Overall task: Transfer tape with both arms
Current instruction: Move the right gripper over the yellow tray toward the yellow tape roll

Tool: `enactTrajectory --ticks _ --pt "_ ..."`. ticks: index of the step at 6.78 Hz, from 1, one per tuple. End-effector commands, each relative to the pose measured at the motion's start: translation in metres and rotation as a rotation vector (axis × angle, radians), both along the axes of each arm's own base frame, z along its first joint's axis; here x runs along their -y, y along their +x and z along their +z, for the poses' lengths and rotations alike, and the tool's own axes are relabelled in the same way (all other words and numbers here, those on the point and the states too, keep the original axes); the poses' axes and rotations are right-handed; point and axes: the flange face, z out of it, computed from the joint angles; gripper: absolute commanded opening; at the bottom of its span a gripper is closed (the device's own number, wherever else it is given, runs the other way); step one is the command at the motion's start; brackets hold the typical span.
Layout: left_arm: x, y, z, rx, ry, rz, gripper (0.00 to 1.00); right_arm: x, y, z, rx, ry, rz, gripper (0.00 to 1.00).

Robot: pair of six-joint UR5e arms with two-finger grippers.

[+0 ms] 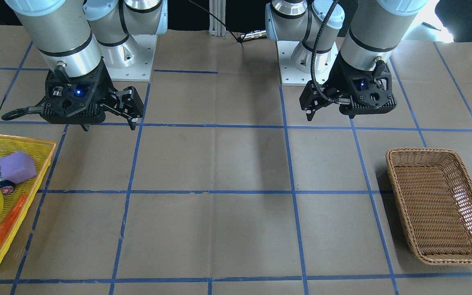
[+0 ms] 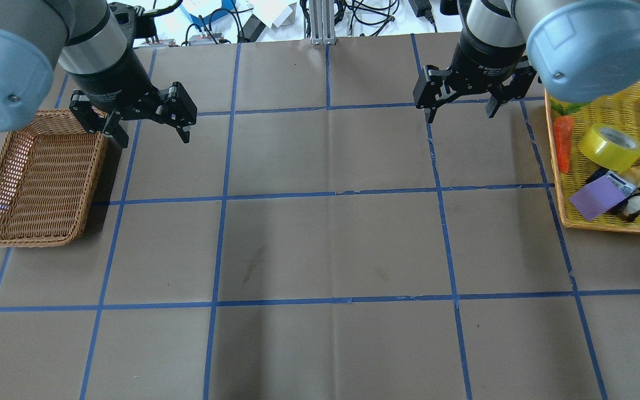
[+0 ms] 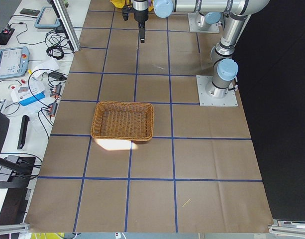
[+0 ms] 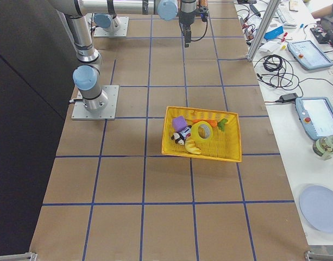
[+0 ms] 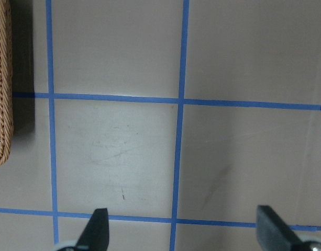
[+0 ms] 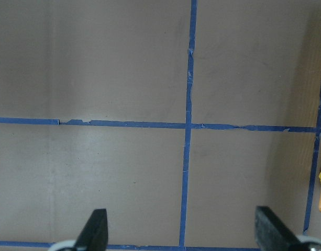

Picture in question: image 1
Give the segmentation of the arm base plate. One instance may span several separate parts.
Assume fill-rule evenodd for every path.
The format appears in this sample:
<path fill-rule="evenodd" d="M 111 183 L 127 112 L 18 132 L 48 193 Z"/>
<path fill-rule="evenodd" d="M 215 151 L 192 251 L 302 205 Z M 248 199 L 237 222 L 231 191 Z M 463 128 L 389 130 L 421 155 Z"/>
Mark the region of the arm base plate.
<path fill-rule="evenodd" d="M 120 45 L 100 45 L 113 82 L 150 82 L 156 35 L 133 35 Z"/>
<path fill-rule="evenodd" d="M 298 41 L 277 41 L 281 85 L 305 86 L 311 80 L 312 53 Z M 333 43 L 329 52 L 317 54 L 315 74 L 319 84 L 328 80 L 330 70 L 338 54 L 338 46 Z"/>

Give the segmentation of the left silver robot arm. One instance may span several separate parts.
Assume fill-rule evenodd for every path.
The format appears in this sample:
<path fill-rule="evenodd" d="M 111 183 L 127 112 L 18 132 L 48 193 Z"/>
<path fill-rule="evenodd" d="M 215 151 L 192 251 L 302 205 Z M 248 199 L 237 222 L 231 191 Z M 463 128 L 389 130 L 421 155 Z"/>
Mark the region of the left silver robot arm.
<path fill-rule="evenodd" d="M 397 106 L 388 59 L 426 6 L 426 0 L 358 0 L 328 78 L 316 68 L 331 50 L 347 15 L 337 0 L 272 0 L 265 7 L 267 37 L 296 41 L 310 75 L 300 95 L 308 121 L 332 104 L 349 116 L 386 114 Z"/>

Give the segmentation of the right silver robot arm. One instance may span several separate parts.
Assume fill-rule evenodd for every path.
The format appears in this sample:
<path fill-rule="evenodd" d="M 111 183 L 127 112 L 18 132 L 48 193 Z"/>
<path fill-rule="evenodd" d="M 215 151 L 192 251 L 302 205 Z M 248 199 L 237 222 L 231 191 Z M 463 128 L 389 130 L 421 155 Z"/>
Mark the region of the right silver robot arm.
<path fill-rule="evenodd" d="M 136 35 L 163 35 L 166 0 L 8 0 L 49 68 L 45 95 L 34 106 L 2 115 L 37 114 L 53 125 L 103 123 L 106 113 L 126 119 L 131 130 L 144 115 L 134 86 L 118 90 L 109 69 L 141 65 Z"/>

